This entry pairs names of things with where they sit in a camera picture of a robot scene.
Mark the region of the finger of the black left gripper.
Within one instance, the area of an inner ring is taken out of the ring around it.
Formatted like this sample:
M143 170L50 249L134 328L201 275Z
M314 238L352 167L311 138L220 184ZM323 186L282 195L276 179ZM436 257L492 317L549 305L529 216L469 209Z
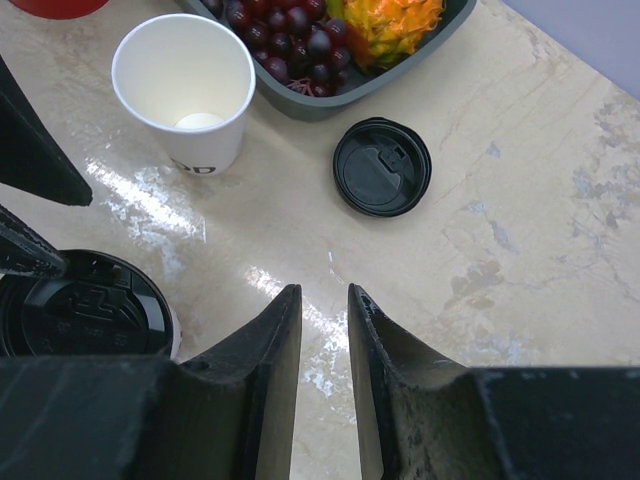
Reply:
M21 219L1 207L1 273L54 279L62 277L67 260Z
M1 64L1 182L69 206L88 206L88 183L48 132L5 63Z

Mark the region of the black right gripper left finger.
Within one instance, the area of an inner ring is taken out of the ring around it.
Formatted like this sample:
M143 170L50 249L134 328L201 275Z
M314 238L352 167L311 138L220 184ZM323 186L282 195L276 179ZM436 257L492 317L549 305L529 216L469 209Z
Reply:
M291 284L191 360L20 357L1 363L5 479L285 479L302 330Z

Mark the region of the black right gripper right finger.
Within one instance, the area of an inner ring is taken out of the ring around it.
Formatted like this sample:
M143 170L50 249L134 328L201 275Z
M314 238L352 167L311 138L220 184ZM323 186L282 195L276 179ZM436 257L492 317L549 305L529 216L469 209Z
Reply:
M466 367L358 285L348 335L366 479L635 479L635 367Z

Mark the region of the black coffee cup lid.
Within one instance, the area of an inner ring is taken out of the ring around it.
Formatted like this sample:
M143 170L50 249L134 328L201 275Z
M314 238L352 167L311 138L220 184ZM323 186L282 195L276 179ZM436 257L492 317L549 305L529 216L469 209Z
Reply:
M392 218L415 208L433 173L430 152L411 128L383 117L352 125L335 148L333 178L354 210Z

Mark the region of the white paper coffee cup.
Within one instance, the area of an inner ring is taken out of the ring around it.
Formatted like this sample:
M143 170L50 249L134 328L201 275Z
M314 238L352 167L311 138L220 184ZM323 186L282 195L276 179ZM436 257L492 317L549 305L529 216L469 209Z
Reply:
M178 363L178 353L182 342L182 328L177 313L170 304L167 304L167 310L170 323L170 326L167 329L167 352L169 354L169 358L174 363Z

